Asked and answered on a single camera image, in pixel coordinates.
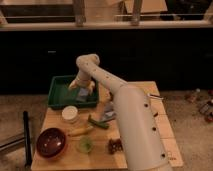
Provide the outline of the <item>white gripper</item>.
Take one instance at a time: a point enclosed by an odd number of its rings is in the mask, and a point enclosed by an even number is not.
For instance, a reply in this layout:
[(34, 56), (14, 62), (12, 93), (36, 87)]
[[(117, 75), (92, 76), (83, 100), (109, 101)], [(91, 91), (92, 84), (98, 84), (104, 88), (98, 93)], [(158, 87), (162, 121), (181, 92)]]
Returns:
[(80, 87), (88, 87), (89, 94), (92, 94), (95, 88), (95, 83), (92, 82), (91, 77), (83, 71), (79, 71), (75, 78), (75, 82), (72, 82), (68, 86), (68, 90), (71, 91), (78, 86)]

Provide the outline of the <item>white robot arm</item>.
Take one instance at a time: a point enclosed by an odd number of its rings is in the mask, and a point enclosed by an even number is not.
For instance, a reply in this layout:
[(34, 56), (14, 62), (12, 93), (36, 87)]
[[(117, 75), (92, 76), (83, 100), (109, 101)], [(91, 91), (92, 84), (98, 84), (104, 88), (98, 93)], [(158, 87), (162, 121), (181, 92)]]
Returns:
[(113, 108), (129, 171), (173, 171), (147, 94), (99, 64), (96, 54), (79, 56), (76, 59), (79, 71), (69, 88), (88, 88), (91, 79), (95, 79), (113, 94)]

